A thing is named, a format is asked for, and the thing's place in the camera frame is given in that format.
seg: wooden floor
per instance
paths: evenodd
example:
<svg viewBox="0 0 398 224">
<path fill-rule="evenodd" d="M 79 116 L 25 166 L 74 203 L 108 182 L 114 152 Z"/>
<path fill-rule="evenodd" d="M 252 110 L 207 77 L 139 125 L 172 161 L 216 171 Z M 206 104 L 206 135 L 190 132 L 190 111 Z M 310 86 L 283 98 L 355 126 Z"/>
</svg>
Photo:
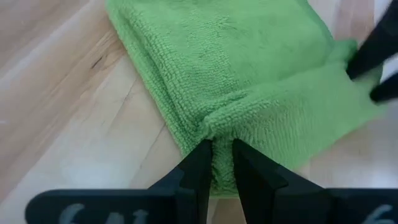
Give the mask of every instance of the wooden floor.
<svg viewBox="0 0 398 224">
<path fill-rule="evenodd" d="M 359 40 L 373 1 L 310 0 L 337 38 Z M 181 159 L 104 0 L 3 0 L 0 52 L 0 223 L 23 223 L 44 190 L 144 188 Z M 398 187 L 397 111 L 297 172 L 325 187 Z M 239 201 L 211 200 L 209 220 L 244 223 Z"/>
</svg>

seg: light wood surface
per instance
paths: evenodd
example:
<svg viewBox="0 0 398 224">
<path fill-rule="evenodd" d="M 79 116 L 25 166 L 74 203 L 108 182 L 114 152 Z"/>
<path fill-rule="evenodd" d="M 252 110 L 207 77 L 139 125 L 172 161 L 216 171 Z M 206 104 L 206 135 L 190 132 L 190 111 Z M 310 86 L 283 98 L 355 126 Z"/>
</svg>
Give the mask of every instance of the light wood surface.
<svg viewBox="0 0 398 224">
<path fill-rule="evenodd" d="M 373 0 L 310 0 L 337 38 L 363 40 Z M 0 2 L 0 223 L 57 188 L 145 188 L 180 161 L 103 0 Z M 398 187 L 398 106 L 297 172 L 325 187 Z M 238 200 L 209 221 L 243 223 Z"/>
</svg>

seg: green microfiber towel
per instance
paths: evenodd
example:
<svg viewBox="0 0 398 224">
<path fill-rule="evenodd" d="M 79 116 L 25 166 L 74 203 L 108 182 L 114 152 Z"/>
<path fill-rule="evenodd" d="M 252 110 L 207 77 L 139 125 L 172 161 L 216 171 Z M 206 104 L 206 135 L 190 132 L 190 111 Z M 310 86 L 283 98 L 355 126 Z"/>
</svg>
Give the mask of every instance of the green microfiber towel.
<svg viewBox="0 0 398 224">
<path fill-rule="evenodd" d="M 213 140 L 211 194 L 236 195 L 239 138 L 294 169 L 373 118 L 379 71 L 352 82 L 305 0 L 108 0 L 109 17 L 186 156 Z"/>
</svg>

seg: wood grain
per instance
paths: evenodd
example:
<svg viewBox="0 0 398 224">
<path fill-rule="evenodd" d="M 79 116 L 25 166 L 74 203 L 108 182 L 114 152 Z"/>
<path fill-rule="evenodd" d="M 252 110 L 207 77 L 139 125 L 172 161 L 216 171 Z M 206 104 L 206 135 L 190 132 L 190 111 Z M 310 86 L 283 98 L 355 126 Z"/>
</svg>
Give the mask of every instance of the wood grain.
<svg viewBox="0 0 398 224">
<path fill-rule="evenodd" d="M 363 40 L 374 19 L 365 1 L 310 3 L 337 37 Z M 0 52 L 0 223 L 23 223 L 44 190 L 146 188 L 181 160 L 103 0 L 0 2 Z M 297 172 L 325 187 L 398 187 L 397 110 Z M 239 200 L 209 209 L 209 222 L 244 223 Z"/>
</svg>

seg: terry cloth texture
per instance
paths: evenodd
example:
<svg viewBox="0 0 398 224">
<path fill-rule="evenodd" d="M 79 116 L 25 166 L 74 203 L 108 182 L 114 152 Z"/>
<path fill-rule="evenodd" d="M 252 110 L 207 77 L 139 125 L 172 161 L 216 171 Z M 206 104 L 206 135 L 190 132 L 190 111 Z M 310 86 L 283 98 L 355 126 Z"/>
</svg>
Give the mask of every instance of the terry cloth texture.
<svg viewBox="0 0 398 224">
<path fill-rule="evenodd" d="M 213 140 L 213 196 L 236 195 L 239 138 L 289 169 L 379 108 L 379 71 L 352 82 L 356 42 L 336 42 L 305 0 L 108 0 L 145 86 L 186 156 Z"/>
</svg>

